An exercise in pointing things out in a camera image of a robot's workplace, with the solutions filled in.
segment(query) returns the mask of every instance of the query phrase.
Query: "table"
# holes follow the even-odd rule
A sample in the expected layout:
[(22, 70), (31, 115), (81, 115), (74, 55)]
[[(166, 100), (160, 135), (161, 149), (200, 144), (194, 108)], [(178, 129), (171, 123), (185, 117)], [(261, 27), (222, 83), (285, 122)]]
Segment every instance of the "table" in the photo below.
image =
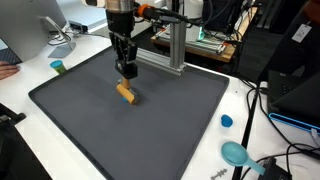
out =
[[(263, 82), (261, 87), (267, 87), (267, 83)], [(264, 110), (267, 110), (267, 96), (262, 95), (262, 105)], [(279, 128), (281, 132), (293, 143), (304, 143), (317, 147), (310, 133), (301, 129), (294, 128), (292, 126), (285, 125), (283, 123), (273, 121), (274, 124)], [(272, 127), (267, 117), (263, 114), (260, 109), (259, 102), (257, 103), (252, 129), (249, 137), (248, 152), (253, 160), (271, 156), (275, 154), (282, 154), (286, 152), (288, 143), (285, 142), (281, 136)], [(278, 157), (277, 165), (286, 168), (285, 156)], [(319, 179), (320, 162), (310, 158), (306, 155), (296, 154), (289, 156), (290, 170), (294, 179)], [(257, 179), (258, 174), (250, 170), (245, 179)]]
[[(111, 45), (110, 40), (96, 36), (80, 36), (74, 40), (77, 47), (63, 59), (67, 69)], [(47, 58), (52, 50), (53, 47), (46, 46), (36, 57), (20, 64), (19, 73), (1, 80), (0, 102), (16, 113), (23, 112), (27, 115), (15, 127), (53, 179), (105, 179), (28, 97), (29, 91), (57, 75), (49, 66), (54, 59)], [(227, 169), (224, 178), (231, 179), (233, 175), (234, 167), (224, 162), (220, 156), (220, 148), (226, 141), (240, 143), (242, 140), (248, 118), (245, 95), (249, 88), (239, 79), (227, 77), (230, 78), (230, 84), (182, 177), (183, 180), (210, 179), (221, 169)], [(230, 128), (224, 128), (220, 124), (223, 114), (233, 118), (234, 124)]]
[[(248, 14), (250, 14), (250, 15), (246, 16), (241, 21), (241, 24), (239, 26), (240, 34), (244, 35), (247, 32), (248, 27), (250, 25), (250, 22), (252, 21), (253, 17), (255, 16), (257, 9), (258, 8), (256, 8), (256, 7), (252, 7), (249, 9)], [(212, 42), (217, 41), (215, 38), (205, 38), (205, 39), (210, 40)], [(151, 38), (151, 42), (158, 44), (158, 45), (162, 45), (162, 46), (170, 46), (170, 42), (168, 40), (158, 39), (156, 36), (153, 36)], [(211, 58), (211, 59), (214, 59), (217, 61), (229, 63), (236, 52), (236, 48), (233, 47), (232, 45), (228, 45), (221, 54), (216, 54), (215, 52), (213, 52), (213, 50), (209, 52), (209, 51), (206, 51), (203, 48), (201, 48), (201, 46), (195, 48), (194, 46), (190, 46), (190, 45), (186, 44), (186, 52), (193, 53), (193, 54), (200, 55), (200, 56), (207, 57), (207, 58)]]

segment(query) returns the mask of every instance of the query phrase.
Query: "black mat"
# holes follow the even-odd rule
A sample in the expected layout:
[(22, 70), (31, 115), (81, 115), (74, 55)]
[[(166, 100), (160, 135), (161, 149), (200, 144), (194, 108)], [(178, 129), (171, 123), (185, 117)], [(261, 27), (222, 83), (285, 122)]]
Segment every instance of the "black mat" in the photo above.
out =
[(106, 178), (180, 179), (229, 79), (138, 64), (131, 85), (140, 103), (131, 106), (115, 89), (115, 58), (109, 48), (29, 95)]

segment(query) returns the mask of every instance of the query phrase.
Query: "blue plastic lid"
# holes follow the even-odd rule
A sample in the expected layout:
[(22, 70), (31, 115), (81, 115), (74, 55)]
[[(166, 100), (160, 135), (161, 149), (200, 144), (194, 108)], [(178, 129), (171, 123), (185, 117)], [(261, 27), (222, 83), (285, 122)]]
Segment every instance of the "blue plastic lid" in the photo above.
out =
[(52, 68), (57, 68), (57, 67), (59, 67), (59, 66), (61, 66), (61, 65), (62, 65), (62, 61), (61, 61), (61, 60), (53, 61), (53, 62), (50, 64), (50, 66), (51, 66)]
[(221, 116), (221, 124), (223, 127), (230, 127), (233, 124), (233, 120), (228, 115)]

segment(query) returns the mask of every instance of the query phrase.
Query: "keyboard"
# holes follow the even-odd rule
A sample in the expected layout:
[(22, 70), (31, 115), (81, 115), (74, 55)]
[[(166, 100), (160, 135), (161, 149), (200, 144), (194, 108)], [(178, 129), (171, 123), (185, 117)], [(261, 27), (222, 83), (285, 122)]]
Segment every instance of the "keyboard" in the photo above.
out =
[(0, 50), (0, 61), (7, 61), (10, 64), (22, 63), (21, 59), (9, 48)]

